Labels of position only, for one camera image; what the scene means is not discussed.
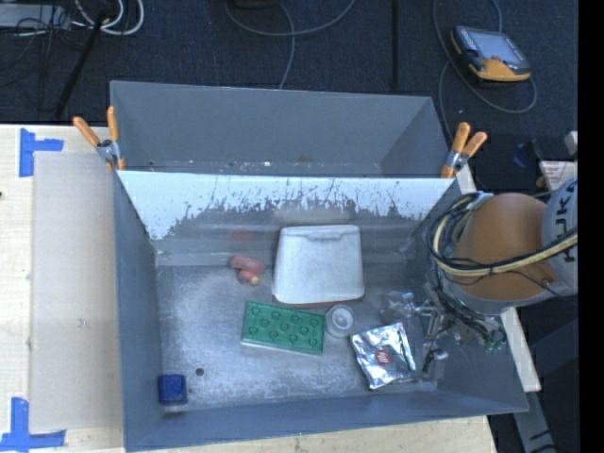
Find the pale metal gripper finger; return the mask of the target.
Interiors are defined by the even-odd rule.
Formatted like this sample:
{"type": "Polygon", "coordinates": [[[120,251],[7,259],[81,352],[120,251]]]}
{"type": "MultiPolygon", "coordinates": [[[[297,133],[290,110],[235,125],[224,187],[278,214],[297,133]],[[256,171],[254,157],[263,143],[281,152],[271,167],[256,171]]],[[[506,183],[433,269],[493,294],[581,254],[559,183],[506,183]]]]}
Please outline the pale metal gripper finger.
{"type": "Polygon", "coordinates": [[[402,320],[424,312],[425,307],[415,302],[412,292],[388,292],[382,297],[381,320],[402,320]]]}
{"type": "Polygon", "coordinates": [[[424,358],[422,379],[424,381],[439,381],[442,379],[445,375],[448,357],[448,353],[441,348],[430,349],[424,358]]]}

